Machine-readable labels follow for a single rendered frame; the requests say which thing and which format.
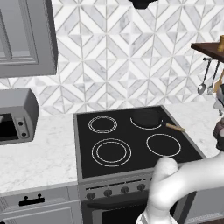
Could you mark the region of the black hob stove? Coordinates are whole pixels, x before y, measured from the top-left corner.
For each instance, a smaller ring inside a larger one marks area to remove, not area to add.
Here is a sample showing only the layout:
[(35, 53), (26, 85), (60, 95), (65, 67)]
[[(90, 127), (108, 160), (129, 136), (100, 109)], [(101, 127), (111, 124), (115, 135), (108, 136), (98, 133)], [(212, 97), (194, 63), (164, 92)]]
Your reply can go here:
[(141, 128), (131, 117), (136, 109), (155, 109), (165, 122), (179, 126), (162, 106), (124, 108), (110, 111), (79, 113), (73, 116), (74, 141), (80, 204), (88, 203), (88, 193), (97, 200), (138, 192), (145, 184), (149, 191), (154, 166), (161, 157), (173, 158), (179, 165), (204, 156), (186, 132), (160, 126)]

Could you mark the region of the dark brown kettle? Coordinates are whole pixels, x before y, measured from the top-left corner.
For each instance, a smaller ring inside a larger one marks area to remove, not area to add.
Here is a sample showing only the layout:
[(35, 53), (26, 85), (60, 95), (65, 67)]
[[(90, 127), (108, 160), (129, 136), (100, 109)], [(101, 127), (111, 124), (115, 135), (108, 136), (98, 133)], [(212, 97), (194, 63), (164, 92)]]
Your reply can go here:
[(213, 136), (217, 140), (216, 148), (224, 151), (224, 118), (221, 118), (215, 125)]

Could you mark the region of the grey toaster oven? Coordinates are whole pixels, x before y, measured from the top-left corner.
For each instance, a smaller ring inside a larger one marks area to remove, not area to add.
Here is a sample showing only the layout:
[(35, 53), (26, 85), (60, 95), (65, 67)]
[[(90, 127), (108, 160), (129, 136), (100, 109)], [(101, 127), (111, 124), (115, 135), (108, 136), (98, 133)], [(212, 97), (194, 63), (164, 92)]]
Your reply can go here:
[(39, 118), (39, 105), (28, 88), (0, 90), (0, 145), (31, 142)]

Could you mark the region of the hanging metal spoon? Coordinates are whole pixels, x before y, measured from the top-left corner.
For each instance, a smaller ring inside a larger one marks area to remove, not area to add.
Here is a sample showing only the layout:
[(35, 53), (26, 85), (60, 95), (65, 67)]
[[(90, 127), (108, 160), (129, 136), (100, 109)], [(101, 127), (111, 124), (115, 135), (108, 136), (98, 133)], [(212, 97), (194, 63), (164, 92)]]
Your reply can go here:
[(206, 84), (205, 84), (205, 80), (207, 78), (207, 73), (208, 73), (208, 70), (209, 70), (209, 67), (210, 67), (210, 64), (211, 64), (211, 58), (204, 58), (203, 59), (204, 61), (207, 62), (207, 66), (206, 66), (206, 72), (205, 72), (205, 75), (204, 75), (204, 80), (202, 81), (202, 83), (198, 86), (198, 94), (199, 95), (202, 95), (206, 89)]

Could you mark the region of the hanging metal spatula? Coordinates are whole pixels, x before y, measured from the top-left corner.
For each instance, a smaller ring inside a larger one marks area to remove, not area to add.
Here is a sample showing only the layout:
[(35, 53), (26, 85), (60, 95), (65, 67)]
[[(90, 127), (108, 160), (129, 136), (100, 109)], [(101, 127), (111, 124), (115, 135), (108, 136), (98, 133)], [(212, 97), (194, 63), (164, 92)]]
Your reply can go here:
[(208, 94), (208, 95), (212, 95), (212, 94), (214, 93), (214, 79), (215, 79), (216, 74), (217, 74), (217, 72), (218, 72), (219, 66), (220, 66), (220, 62), (217, 61), (217, 65), (216, 65), (216, 68), (215, 68), (215, 71), (214, 71), (214, 74), (213, 74), (213, 80), (212, 80), (212, 83), (211, 83), (211, 85), (207, 88), (207, 94)]

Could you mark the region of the grey drawer front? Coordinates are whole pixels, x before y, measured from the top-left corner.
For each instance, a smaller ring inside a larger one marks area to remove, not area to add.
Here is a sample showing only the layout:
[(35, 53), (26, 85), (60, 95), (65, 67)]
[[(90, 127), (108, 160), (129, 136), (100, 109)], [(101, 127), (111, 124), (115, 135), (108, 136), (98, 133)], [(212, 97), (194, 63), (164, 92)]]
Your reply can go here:
[(0, 197), (0, 211), (4, 211), (7, 209), (14, 209), (14, 208), (18, 208), (18, 207), (27, 207), (27, 206), (19, 206), (18, 202), (23, 200), (24, 196), (28, 196), (29, 200), (36, 199), (39, 194), (43, 198), (45, 198), (45, 202), (35, 204), (35, 205), (44, 205), (44, 204), (48, 204), (48, 203), (68, 200), (67, 188), (65, 186), (60, 187), (60, 188), (39, 190), (36, 192), (25, 192), (25, 193)]

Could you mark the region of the black oven door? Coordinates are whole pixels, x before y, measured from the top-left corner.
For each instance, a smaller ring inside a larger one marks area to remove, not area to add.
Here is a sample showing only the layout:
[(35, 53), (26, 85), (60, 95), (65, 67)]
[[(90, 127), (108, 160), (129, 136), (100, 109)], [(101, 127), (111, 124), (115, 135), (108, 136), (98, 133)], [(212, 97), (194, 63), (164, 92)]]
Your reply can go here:
[(83, 224), (136, 224), (137, 217), (145, 208), (143, 201), (81, 204)]

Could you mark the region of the grey white mottled object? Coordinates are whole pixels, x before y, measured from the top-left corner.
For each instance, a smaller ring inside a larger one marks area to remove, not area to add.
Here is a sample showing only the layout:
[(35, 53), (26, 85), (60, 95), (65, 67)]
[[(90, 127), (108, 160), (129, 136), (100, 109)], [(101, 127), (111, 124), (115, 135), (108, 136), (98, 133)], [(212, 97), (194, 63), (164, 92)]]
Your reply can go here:
[(213, 105), (219, 111), (219, 115), (224, 114), (224, 84), (221, 84), (216, 92), (216, 100)]

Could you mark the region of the hanging wooden tool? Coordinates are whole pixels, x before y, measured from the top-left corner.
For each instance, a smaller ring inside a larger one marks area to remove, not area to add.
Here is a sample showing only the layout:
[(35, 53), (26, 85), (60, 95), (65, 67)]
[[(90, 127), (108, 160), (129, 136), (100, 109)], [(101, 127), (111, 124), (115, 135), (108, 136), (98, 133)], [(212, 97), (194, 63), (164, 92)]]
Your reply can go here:
[(218, 79), (218, 81), (214, 84), (214, 92), (216, 93), (220, 87), (220, 85), (222, 84), (222, 78), (224, 77), (224, 69), (222, 71), (222, 74), (220, 76), (220, 78)]

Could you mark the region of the black range hood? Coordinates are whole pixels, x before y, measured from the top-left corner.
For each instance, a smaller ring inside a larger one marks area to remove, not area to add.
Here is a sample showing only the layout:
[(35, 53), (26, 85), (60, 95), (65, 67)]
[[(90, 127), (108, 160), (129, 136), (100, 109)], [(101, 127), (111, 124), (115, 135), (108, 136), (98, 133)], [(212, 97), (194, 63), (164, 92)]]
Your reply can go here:
[(157, 0), (129, 0), (132, 2), (135, 9), (145, 10), (149, 4), (156, 2)]

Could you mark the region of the dark wooden shelf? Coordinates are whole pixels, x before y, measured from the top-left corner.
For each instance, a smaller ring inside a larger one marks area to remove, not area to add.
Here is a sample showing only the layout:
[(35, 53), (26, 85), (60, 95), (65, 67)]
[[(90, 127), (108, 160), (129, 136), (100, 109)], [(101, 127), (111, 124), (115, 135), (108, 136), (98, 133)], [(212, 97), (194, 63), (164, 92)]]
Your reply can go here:
[(218, 51), (219, 43), (192, 43), (191, 48), (224, 63), (224, 52)]

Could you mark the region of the tan figure on shelf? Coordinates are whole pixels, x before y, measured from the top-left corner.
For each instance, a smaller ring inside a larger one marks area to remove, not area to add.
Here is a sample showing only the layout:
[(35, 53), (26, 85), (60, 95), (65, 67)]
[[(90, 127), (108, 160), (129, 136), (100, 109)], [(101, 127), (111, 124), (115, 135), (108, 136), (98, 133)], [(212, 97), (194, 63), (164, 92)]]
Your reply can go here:
[(221, 35), (221, 36), (220, 36), (220, 44), (219, 44), (219, 46), (218, 46), (217, 51), (218, 51), (219, 53), (223, 53), (223, 52), (224, 52), (224, 35)]

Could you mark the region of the grey wall cupboard door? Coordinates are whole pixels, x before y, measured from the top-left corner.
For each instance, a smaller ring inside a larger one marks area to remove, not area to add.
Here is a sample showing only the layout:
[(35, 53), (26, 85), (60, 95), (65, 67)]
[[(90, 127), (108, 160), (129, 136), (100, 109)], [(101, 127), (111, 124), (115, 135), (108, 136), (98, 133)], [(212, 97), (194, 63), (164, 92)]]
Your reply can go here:
[(55, 75), (51, 0), (0, 0), (0, 78)]

